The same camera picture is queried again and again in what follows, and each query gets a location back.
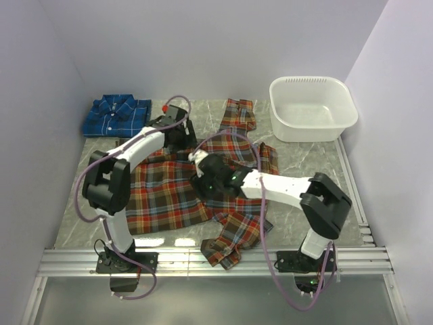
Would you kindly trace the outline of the red brown plaid shirt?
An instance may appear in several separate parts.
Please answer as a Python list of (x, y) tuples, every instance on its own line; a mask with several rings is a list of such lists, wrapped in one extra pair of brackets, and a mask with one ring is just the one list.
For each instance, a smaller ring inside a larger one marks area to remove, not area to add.
[[(256, 129), (250, 100), (227, 100), (219, 129), (228, 134), (208, 140), (203, 150), (219, 155), (232, 171), (260, 166), (265, 173), (279, 173), (274, 148), (246, 141), (248, 132)], [(188, 160), (191, 151), (161, 149), (135, 168), (126, 207), (128, 228), (133, 235), (151, 234), (213, 219), (223, 229), (218, 237), (204, 239), (200, 250), (209, 264), (228, 270), (240, 262), (242, 250), (260, 242), (261, 230), (273, 226), (260, 223), (260, 200), (229, 196), (199, 178)]]

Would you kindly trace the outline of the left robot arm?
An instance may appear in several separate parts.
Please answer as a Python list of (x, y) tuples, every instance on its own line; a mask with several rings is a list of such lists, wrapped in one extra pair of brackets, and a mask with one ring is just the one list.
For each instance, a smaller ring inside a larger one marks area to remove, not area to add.
[(129, 251), (134, 240), (128, 229), (126, 206), (131, 196), (131, 172), (162, 148), (191, 148), (197, 144), (192, 122), (187, 119), (173, 128), (154, 124), (107, 152), (96, 150), (80, 180), (82, 195), (95, 209), (104, 226), (109, 247), (116, 251), (112, 264), (120, 272), (131, 271), (136, 255)]

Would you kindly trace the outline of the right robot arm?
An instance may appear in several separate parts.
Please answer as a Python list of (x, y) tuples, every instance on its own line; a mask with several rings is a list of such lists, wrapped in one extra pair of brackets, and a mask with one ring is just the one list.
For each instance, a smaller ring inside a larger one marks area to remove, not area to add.
[(200, 198), (226, 194), (234, 198), (261, 199), (288, 204), (305, 214), (310, 229), (300, 246), (298, 262), (311, 271), (321, 264), (328, 242), (340, 236), (352, 200), (325, 173), (313, 177), (286, 177), (258, 169), (231, 169), (217, 154), (197, 150), (188, 156), (196, 167), (191, 182)]

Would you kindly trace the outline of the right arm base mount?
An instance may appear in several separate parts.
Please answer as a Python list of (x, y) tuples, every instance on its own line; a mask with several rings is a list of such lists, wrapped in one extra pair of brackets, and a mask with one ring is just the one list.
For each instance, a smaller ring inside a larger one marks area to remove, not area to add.
[(326, 251), (318, 259), (313, 259), (302, 254), (300, 251), (277, 251), (277, 260), (274, 262), (274, 268), (279, 273), (297, 273), (307, 274), (320, 272)]

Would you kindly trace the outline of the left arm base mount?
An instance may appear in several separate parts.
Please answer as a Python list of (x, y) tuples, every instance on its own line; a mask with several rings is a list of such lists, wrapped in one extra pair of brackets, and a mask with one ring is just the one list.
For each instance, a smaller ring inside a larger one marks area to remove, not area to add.
[[(129, 259), (136, 263), (140, 263), (153, 272), (156, 271), (158, 264), (158, 253), (132, 253), (128, 256)], [(138, 272), (139, 266), (120, 258), (114, 251), (109, 250), (107, 253), (102, 252), (99, 254), (95, 272), (97, 274), (132, 274)]]

